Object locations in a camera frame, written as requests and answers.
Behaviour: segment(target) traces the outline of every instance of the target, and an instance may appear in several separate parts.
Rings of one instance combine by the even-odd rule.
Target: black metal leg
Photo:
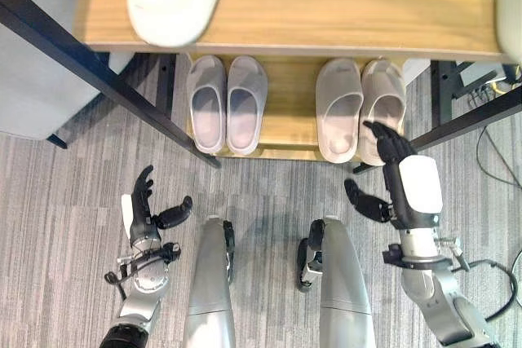
[[[422,151],[521,111],[522,87],[519,87],[446,122],[411,143],[418,151]]]
[[[96,52],[98,59],[108,67],[108,58],[111,56],[110,52]]]
[[[522,112],[522,87],[512,90],[488,103],[473,109],[462,116],[452,119],[452,99],[480,88],[487,81],[496,76],[495,72],[488,73],[477,81],[464,86],[460,72],[471,63],[456,65],[448,61],[431,62],[431,131],[412,140],[417,151],[436,146],[456,138],[482,126],[501,120],[517,112]],[[377,166],[360,164],[354,174],[361,174]]]
[[[431,62],[431,127],[436,128],[452,118],[453,78],[455,63]]]
[[[160,55],[159,75],[157,79],[156,108],[165,116],[172,116],[172,99],[174,95],[174,75],[176,70],[176,54]]]
[[[65,141],[63,141],[62,139],[60,139],[55,134],[52,134],[51,136],[49,136],[47,138],[47,141],[53,143],[56,147],[63,148],[64,150],[67,149],[67,143]]]
[[[200,152],[194,141],[164,112],[128,86],[100,61],[94,51],[74,38],[31,0],[0,0],[0,23],[193,155],[214,167],[220,167],[214,156]]]

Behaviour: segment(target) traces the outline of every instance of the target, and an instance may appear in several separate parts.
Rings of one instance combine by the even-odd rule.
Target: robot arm
[[[150,165],[136,179],[132,195],[122,196],[123,222],[132,254],[118,259],[121,278],[109,272],[105,280],[116,285],[123,303],[100,348],[144,348],[159,313],[161,299],[168,289],[168,264],[179,258],[177,243],[161,246],[158,228],[166,229],[184,222],[190,215],[192,199],[182,205],[151,216],[148,198],[152,195],[153,171]],[[132,278],[128,295],[122,283]]]
[[[394,130],[378,123],[365,125],[378,140],[391,205],[366,195],[351,179],[345,188],[359,212],[378,222],[389,221],[399,230],[400,244],[389,245],[384,262],[403,268],[402,287],[441,345],[499,348],[484,316],[460,292],[449,269],[451,260],[440,254],[440,245],[447,240],[438,235],[442,196],[435,161],[417,155]],[[461,266],[469,269],[458,243],[452,244]]]

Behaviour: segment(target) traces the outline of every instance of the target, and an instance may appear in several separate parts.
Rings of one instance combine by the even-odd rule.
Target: wooden shelf
[[[183,51],[503,61],[494,0],[219,0]],[[98,51],[173,51],[142,42],[126,0],[78,0],[75,36]]]
[[[203,54],[192,54],[192,60]],[[219,57],[227,71],[235,55]],[[317,142],[316,79],[330,59],[301,56],[255,56],[268,75],[268,96],[258,148],[249,156],[237,156],[227,148],[217,156],[323,161]],[[361,71],[371,59],[356,60]],[[404,60],[394,59],[402,66]],[[187,121],[192,135],[191,121]]]

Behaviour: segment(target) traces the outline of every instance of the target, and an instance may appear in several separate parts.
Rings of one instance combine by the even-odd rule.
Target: black cable
[[[485,102],[489,102],[492,98],[489,97],[489,90],[490,88],[487,88],[486,86],[484,86],[481,90],[478,90],[478,91],[472,91],[468,97],[471,98],[469,99],[468,98],[468,101],[467,101],[467,104],[470,108],[473,108],[473,106],[471,105],[471,101],[473,102],[473,104],[475,105],[475,108],[478,108],[479,107],[479,104],[476,102],[476,100],[480,100],[483,104]],[[493,99],[496,98],[496,93],[493,92]],[[506,162],[506,159],[504,158],[504,156],[500,153],[500,150],[498,149],[497,147],[497,144],[495,144],[495,142],[493,141],[493,139],[491,138],[491,134],[489,134],[489,132],[487,131],[488,127],[485,126],[484,129],[482,130],[482,132],[480,132],[480,136],[479,138],[477,139],[476,141],[476,150],[475,150],[475,159],[476,159],[476,163],[477,165],[479,166],[480,170],[486,174],[488,177],[490,178],[493,178],[493,179],[496,179],[497,181],[500,181],[501,183],[505,183],[505,184],[508,184],[508,185],[512,185],[514,187],[517,187],[519,188],[520,190],[522,190],[522,184],[520,183],[519,179],[516,177],[515,175],[515,172],[513,171],[513,169],[507,164]],[[513,179],[515,180],[514,182],[511,182],[511,181],[507,181],[503,178],[499,178],[497,177],[496,175],[493,175],[491,174],[490,172],[487,171],[487,169],[482,165],[482,162],[480,161],[480,157],[479,157],[479,146],[480,146],[480,141],[482,140],[482,137],[484,136],[484,133],[486,133],[486,136],[488,137],[488,140],[489,142],[491,143],[491,145],[493,146],[495,152],[497,153],[497,155],[500,157],[502,163],[506,166],[507,170],[510,172],[511,174],[511,177],[513,177]]]
[[[129,275],[122,277],[121,279],[118,279],[116,274],[112,271],[107,272],[104,275],[104,279],[107,283],[111,285],[116,285],[117,290],[120,292],[120,296],[122,297],[122,300],[125,301],[127,298],[127,295],[125,294],[125,290],[122,287],[122,283],[125,283],[128,279],[130,279],[132,276],[134,276],[136,273],[141,271],[142,269],[148,267],[149,265],[158,262],[158,261],[165,261],[163,258],[156,258],[152,261],[146,262],[144,265],[140,266],[139,268],[134,269]]]
[[[519,251],[519,253],[516,255],[515,257],[515,261],[513,261],[513,265],[511,266],[511,273],[513,275],[515,275],[515,269],[516,269],[516,264],[518,264],[520,258],[522,258],[522,249]],[[518,295],[516,296],[516,302],[518,303],[518,305],[520,307],[522,307],[522,301],[520,300],[520,298],[518,297]]]
[[[489,141],[491,142],[491,144],[493,145],[493,148],[495,149],[495,151],[497,152],[497,154],[500,156],[500,159],[502,160],[502,163],[506,166],[506,168],[509,170],[511,176],[513,177],[513,179],[515,180],[515,182],[510,182],[510,181],[507,181],[503,178],[499,178],[497,177],[496,175],[493,175],[491,174],[490,172],[487,171],[487,169],[482,165],[482,162],[480,161],[480,157],[479,157],[479,146],[480,146],[480,141],[482,140],[482,136],[484,136],[484,133],[487,134],[488,136],[488,139]],[[493,142],[493,140],[491,139],[491,135],[489,135],[489,132],[488,132],[488,127],[485,126],[484,129],[482,130],[482,132],[480,132],[480,135],[479,135],[479,138],[477,139],[476,141],[476,149],[475,149],[475,159],[476,159],[476,163],[477,165],[479,166],[480,170],[482,170],[482,172],[484,174],[486,174],[488,177],[490,178],[493,178],[493,179],[496,179],[497,181],[500,181],[501,183],[506,183],[508,185],[512,185],[514,187],[518,187],[520,190],[522,190],[522,185],[520,184],[520,181],[518,180],[518,178],[515,176],[515,173],[513,172],[513,170],[511,169],[511,167],[507,164],[506,160],[504,159],[504,156],[498,151],[498,147],[497,145]]]
[[[491,322],[494,319],[503,315],[513,305],[513,303],[515,302],[515,300],[517,299],[517,296],[518,296],[519,285],[518,285],[518,282],[516,281],[515,275],[510,270],[508,270],[505,266],[503,266],[502,264],[500,264],[496,261],[485,258],[483,260],[477,260],[477,261],[470,262],[469,266],[471,269],[473,269],[474,267],[477,267],[480,264],[489,264],[492,268],[500,269],[502,272],[504,272],[506,275],[509,276],[509,280],[510,280],[511,296],[504,306],[502,306],[500,309],[495,311],[489,317],[486,317],[486,322]],[[459,267],[459,268],[452,269],[451,271],[454,273],[454,272],[459,272],[459,271],[463,271],[463,270],[464,270],[464,268]]]

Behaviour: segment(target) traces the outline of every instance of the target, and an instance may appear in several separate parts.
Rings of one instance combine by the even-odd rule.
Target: floor
[[[127,80],[153,100],[154,58]],[[179,58],[176,108],[184,105],[188,61]],[[429,74],[408,88],[406,132],[430,127]],[[182,122],[184,110],[175,111]],[[493,139],[522,177],[522,116],[490,127]],[[47,142],[0,136],[0,344],[4,347],[98,346],[120,305],[103,275],[128,252],[120,195],[154,164],[153,212],[194,201],[191,218],[167,231],[182,247],[171,265],[172,285],[148,347],[180,347],[192,263],[209,214],[231,220],[236,232],[236,276],[231,287],[237,346],[318,347],[319,290],[294,287],[294,258],[312,220],[326,214],[346,223],[357,249],[374,312],[378,347],[436,347],[418,308],[400,287],[400,270],[383,264],[381,251],[398,240],[391,225],[364,219],[349,205],[343,180],[349,165],[304,161],[222,159],[216,170],[106,99],[97,99],[59,130],[64,151]],[[522,247],[522,192],[483,175],[475,163],[478,131],[426,151],[439,165],[445,201],[441,231],[460,235],[469,260],[505,265]],[[480,154],[507,177],[487,141]],[[386,197],[374,170],[356,177],[368,192]],[[462,291],[485,314],[509,296],[500,272],[480,267],[459,275]],[[493,322],[502,346],[522,346],[520,308]]]

